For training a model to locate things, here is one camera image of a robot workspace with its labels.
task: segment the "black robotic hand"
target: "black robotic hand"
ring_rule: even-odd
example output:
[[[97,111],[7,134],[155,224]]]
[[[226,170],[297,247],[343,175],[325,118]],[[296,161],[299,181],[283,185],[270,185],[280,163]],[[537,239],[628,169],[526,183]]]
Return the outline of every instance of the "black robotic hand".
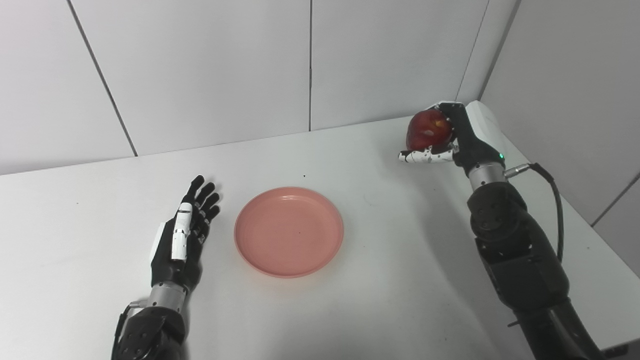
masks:
[[[170,281],[183,286],[187,291],[191,291],[200,281],[202,247],[209,235],[210,221],[220,212],[220,208],[216,205],[220,200],[218,193],[214,192],[216,186],[213,183],[207,183],[200,189],[203,184],[204,177],[197,176],[191,182],[187,194],[182,198],[176,214],[164,224],[156,254],[151,261],[151,286]],[[192,209],[190,214],[187,213],[188,208]],[[186,259],[173,259],[172,245],[175,246],[173,239],[180,231],[175,224],[177,218],[180,224],[180,220],[184,220],[185,217],[190,217],[188,225],[184,226],[186,230],[184,231]]]

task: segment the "cable connector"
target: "cable connector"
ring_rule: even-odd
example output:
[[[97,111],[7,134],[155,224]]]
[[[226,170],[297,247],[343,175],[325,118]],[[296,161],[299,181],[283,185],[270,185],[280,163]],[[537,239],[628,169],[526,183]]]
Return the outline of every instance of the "cable connector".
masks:
[[[510,169],[507,169],[504,172],[504,177],[506,177],[507,179],[510,179],[518,174],[521,174],[527,170],[529,170],[531,168],[531,164],[530,163],[526,163],[526,164],[521,164],[518,165],[516,167],[512,167]]]

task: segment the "pink plate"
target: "pink plate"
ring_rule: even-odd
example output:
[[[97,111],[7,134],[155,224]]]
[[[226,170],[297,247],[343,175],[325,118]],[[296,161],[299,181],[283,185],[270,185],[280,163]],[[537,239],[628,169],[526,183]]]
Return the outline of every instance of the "pink plate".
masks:
[[[236,220],[236,246],[254,268],[298,277],[325,266],[342,243],[342,219],[333,204],[304,188],[277,188],[254,197]]]

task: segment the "black cable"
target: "black cable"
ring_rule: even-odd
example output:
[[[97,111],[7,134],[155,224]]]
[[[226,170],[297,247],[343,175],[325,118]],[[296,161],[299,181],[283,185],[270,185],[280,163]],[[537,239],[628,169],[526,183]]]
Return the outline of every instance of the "black cable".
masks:
[[[544,177],[545,180],[551,186],[551,191],[554,193],[554,198],[556,200],[556,213],[557,213],[557,223],[558,223],[558,247],[557,247],[557,256],[558,260],[562,262],[563,252],[564,252],[564,216],[562,212],[562,199],[560,198],[560,192],[558,191],[558,187],[556,186],[556,182],[554,181],[554,177],[549,174],[539,163],[530,163],[529,168],[537,173],[540,176]]]
[[[111,360],[116,359],[116,350],[118,348],[118,340],[120,339],[120,334],[122,333],[122,327],[124,326],[124,322],[127,319],[127,315],[129,314],[130,310],[131,310],[131,304],[127,305],[127,307],[124,308],[124,311],[122,312],[122,314],[120,314],[120,317],[118,318],[118,325],[116,325],[116,333],[113,339],[113,348],[111,349]]]

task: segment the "black arm joint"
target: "black arm joint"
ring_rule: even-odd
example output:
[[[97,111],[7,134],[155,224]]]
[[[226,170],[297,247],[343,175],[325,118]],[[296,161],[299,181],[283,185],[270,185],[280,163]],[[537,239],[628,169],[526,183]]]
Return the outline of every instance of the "black arm joint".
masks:
[[[146,307],[132,316],[122,333],[116,359],[179,359],[186,337],[182,315],[165,307]]]

